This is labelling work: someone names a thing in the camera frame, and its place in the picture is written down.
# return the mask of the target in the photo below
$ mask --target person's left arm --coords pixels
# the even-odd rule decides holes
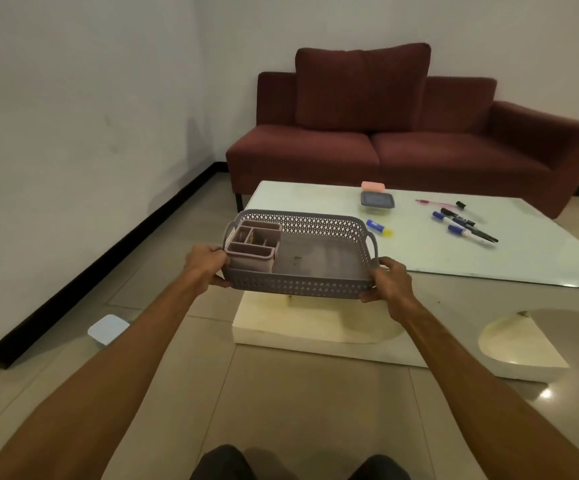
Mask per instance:
[[[228,261],[194,246],[183,272],[106,349],[38,405],[0,451],[0,480],[99,479],[194,299]]]

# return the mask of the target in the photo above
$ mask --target sofa leg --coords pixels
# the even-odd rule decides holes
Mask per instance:
[[[243,196],[241,194],[234,194],[234,197],[237,198],[237,211],[242,212],[242,210],[243,210]]]

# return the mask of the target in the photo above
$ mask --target dark pants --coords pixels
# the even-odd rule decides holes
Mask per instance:
[[[256,476],[236,447],[222,445],[203,455],[190,480],[256,480]],[[389,456],[374,455],[349,480],[410,480],[410,477]]]

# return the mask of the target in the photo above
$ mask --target pink sponge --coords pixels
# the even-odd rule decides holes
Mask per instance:
[[[382,192],[385,190],[385,184],[379,184],[378,182],[363,182],[360,188],[365,192]]]

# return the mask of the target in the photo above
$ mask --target red sofa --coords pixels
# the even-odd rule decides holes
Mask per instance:
[[[430,52],[300,49],[296,73],[261,73],[256,127],[226,154],[239,210],[262,180],[371,180],[557,217],[579,185],[579,121],[495,102],[495,79],[427,77]]]

